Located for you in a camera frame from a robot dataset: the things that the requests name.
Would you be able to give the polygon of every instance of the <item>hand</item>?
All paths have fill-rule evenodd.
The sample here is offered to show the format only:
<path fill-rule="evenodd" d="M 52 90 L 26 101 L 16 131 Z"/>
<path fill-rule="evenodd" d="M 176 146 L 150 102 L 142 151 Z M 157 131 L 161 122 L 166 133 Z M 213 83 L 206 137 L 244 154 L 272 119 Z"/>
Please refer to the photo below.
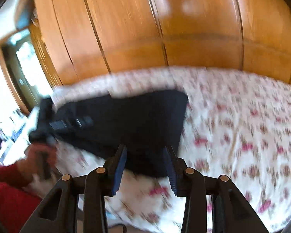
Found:
<path fill-rule="evenodd" d="M 47 162 L 50 167 L 54 167 L 56 164 L 56 147 L 51 147 L 43 143 L 33 143 L 27 148 L 27 158 L 16 162 L 17 167 L 21 175 L 28 181 L 33 180 L 33 174 L 38 173 L 37 166 L 37 152 L 47 152 Z"/>

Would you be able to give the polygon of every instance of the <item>floral bedsheet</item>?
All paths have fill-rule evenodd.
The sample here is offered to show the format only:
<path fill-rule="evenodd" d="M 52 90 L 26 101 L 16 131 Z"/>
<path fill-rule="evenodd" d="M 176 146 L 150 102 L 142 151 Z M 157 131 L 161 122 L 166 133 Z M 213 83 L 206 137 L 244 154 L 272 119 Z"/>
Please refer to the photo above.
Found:
<path fill-rule="evenodd" d="M 228 175 L 270 232 L 291 218 L 291 86 L 235 70 L 168 67 L 136 70 L 57 89 L 54 108 L 110 93 L 125 97 L 178 89 L 189 97 L 179 157 L 202 174 Z M 104 160 L 61 143 L 58 169 L 89 173 Z M 108 212 L 152 232 L 180 232 L 184 198 L 168 178 L 152 179 L 125 170 L 120 190 L 106 198 Z M 210 197 L 207 227 L 212 232 Z"/>

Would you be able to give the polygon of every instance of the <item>person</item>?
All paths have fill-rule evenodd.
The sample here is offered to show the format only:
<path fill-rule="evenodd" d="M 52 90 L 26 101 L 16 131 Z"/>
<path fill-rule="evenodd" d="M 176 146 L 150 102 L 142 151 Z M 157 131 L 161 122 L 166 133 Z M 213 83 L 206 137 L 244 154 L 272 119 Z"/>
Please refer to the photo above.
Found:
<path fill-rule="evenodd" d="M 22 190 L 38 173 L 37 152 L 47 152 L 50 167 L 56 163 L 56 149 L 33 143 L 27 149 L 26 159 L 10 166 L 0 166 L 0 223 L 8 233 L 18 233 L 41 199 Z"/>

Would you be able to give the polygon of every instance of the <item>black cloth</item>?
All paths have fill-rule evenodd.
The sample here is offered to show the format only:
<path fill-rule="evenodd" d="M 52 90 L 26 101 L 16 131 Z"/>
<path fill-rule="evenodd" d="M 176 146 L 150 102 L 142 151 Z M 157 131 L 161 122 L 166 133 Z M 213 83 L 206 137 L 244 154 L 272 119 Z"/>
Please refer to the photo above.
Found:
<path fill-rule="evenodd" d="M 55 132 L 55 137 L 104 159 L 114 156 L 118 146 L 124 144 L 125 168 L 137 174 L 165 177 L 163 148 L 171 145 L 177 154 L 187 102 L 187 95 L 176 90 L 127 98 L 106 95 L 66 103 L 51 119 L 76 120 L 89 116 L 91 126 Z M 42 114 L 47 116 L 49 112 L 42 109 Z"/>

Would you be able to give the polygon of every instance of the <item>red sweater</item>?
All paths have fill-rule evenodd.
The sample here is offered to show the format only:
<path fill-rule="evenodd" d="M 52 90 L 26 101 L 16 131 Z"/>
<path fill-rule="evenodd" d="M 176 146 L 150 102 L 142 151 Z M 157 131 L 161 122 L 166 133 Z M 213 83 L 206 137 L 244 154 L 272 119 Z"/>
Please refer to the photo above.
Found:
<path fill-rule="evenodd" d="M 18 189 L 28 184 L 16 164 L 0 166 L 0 222 L 8 233 L 18 233 L 41 201 Z"/>

